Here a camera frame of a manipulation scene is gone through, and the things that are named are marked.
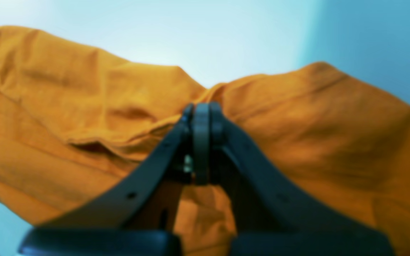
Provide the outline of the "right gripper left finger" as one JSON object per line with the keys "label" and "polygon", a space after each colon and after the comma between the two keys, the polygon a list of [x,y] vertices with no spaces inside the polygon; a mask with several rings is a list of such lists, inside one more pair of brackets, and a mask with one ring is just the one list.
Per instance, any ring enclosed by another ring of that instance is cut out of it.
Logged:
{"label": "right gripper left finger", "polygon": [[185,185],[209,181],[210,107],[190,104],[154,151],[109,191],[34,227],[20,256],[182,256],[173,233]]}

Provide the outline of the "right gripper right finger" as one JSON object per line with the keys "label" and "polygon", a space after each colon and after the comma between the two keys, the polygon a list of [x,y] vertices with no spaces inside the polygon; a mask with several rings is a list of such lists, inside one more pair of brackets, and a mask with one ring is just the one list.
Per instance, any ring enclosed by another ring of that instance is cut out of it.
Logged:
{"label": "right gripper right finger", "polygon": [[291,182],[216,102],[209,130],[209,181],[231,200],[237,227],[231,256],[394,255],[385,235]]}

